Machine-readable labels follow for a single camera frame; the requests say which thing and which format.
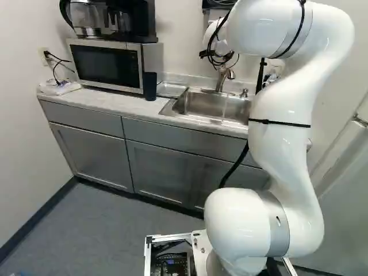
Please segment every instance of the electrical outlet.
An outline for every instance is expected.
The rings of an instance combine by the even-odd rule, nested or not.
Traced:
[[[43,66],[48,66],[48,62],[47,62],[44,52],[49,51],[49,49],[47,47],[40,47],[38,48],[38,51],[39,51],[40,59],[41,59]]]

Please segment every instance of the gray carpet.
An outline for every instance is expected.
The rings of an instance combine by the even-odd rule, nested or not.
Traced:
[[[0,266],[0,275],[143,276],[144,237],[204,223],[143,202],[77,185]]]

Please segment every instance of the refrigerator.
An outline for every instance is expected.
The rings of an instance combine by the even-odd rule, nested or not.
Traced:
[[[368,275],[368,95],[311,179],[325,220],[321,247],[294,265],[338,275]]]

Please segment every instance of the microwave window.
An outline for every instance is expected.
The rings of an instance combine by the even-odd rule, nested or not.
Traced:
[[[79,79],[140,88],[137,51],[70,45]]]

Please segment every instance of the stainless steel sink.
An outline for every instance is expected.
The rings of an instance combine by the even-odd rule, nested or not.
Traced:
[[[171,99],[159,114],[247,129],[250,107],[251,101],[239,95],[190,87],[177,100]]]

